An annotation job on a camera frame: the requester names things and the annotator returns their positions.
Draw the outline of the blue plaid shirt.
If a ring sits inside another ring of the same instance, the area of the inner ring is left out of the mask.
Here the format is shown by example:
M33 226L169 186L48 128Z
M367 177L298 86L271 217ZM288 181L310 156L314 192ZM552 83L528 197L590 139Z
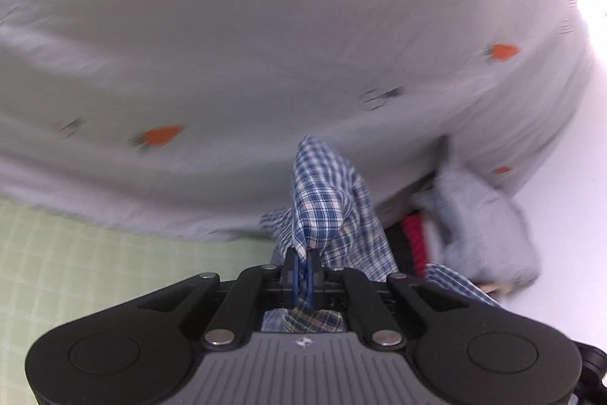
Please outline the blue plaid shirt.
M295 155L291 197L291 206L263 215L260 226L276 242L271 263L281 265L287 252L295 251L298 301L295 308L267 312L263 331L346 331L350 322L344 312L347 297L327 297L327 309L312 307L316 299L309 291L308 252L317 251L324 267L353 268L372 282L386 282L397 264L370 193L348 159L323 141L306 137Z

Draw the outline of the red black knit garment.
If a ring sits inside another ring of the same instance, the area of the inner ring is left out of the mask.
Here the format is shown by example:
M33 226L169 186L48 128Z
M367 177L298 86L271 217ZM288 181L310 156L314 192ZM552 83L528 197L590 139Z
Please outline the red black knit garment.
M431 257L423 214L415 211L384 231L398 269L408 276L425 280Z

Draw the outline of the light grey folded garment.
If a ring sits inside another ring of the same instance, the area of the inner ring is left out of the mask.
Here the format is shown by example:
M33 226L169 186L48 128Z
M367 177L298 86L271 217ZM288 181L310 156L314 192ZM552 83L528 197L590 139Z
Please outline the light grey folded garment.
M540 262L524 215L459 160L441 160L430 187L412 202L438 236L441 264L480 286L515 289L537 280Z

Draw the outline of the grey carrot print storage bag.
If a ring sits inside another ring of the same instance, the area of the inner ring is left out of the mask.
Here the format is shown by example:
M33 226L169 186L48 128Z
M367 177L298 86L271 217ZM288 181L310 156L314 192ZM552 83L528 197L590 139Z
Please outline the grey carrot print storage bag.
M253 230L300 140L386 213L451 137L517 189L591 67L577 0L1 0L1 191L127 230Z

